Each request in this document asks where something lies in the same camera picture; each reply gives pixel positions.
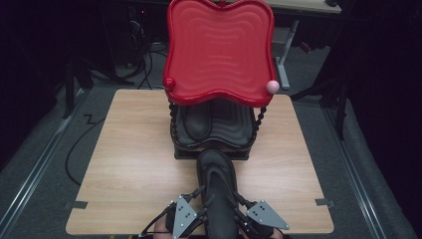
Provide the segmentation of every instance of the light wood platform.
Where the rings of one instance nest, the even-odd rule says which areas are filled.
[[[72,210],[68,233],[138,234],[198,187],[195,160],[173,157],[169,113],[163,91],[116,92],[77,197],[88,206]],[[239,193],[265,199],[291,226],[286,233],[333,230],[327,207],[316,205],[323,194],[288,96],[274,96],[249,160],[234,164]]]

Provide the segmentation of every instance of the desk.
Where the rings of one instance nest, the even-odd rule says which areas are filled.
[[[170,200],[198,187],[195,160],[174,159],[169,130],[163,91],[116,92],[77,197],[88,206],[72,210],[68,233],[138,234]],[[234,165],[239,193],[265,199],[291,226],[287,233],[333,230],[327,207],[316,205],[323,194],[288,96],[274,96],[249,160]]]

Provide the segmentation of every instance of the gray carpet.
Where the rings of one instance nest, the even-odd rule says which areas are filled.
[[[306,54],[300,49],[291,49],[286,60],[291,89],[288,92],[280,91],[280,94],[292,95],[310,87],[328,51],[329,49],[323,49]],[[165,58],[152,54],[152,59],[152,71],[148,81],[157,88],[160,86]],[[119,69],[120,74],[127,71],[129,70]],[[143,77],[144,73],[141,73],[133,79],[135,86],[126,88],[135,89]],[[108,238],[108,236],[74,237],[66,233],[70,211],[63,207],[67,201],[75,200],[79,188],[66,175],[65,164],[68,153],[74,145],[69,157],[69,171],[76,181],[82,181],[102,124],[86,132],[93,127],[92,123],[99,122],[105,117],[112,96],[119,88],[121,86],[110,82],[96,81],[96,85],[75,113],[53,154],[50,165],[8,238]],[[39,122],[12,161],[0,173],[0,215],[5,215],[7,212],[50,137],[62,121],[65,111],[63,92],[58,98],[58,105]],[[322,191],[326,198],[335,203],[335,206],[329,209],[334,231],[328,235],[292,235],[292,238],[372,238],[341,161],[342,154],[336,137],[331,132],[330,124],[316,100],[316,97],[305,98],[295,102],[294,106]],[[75,144],[84,133],[86,135]],[[386,238],[416,238],[365,145],[350,105],[347,106],[344,136],[344,143],[372,199]]]

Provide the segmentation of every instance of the pink ball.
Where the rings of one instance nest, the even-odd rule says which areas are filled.
[[[280,84],[277,81],[271,80],[267,82],[267,92],[275,94],[280,88]]]

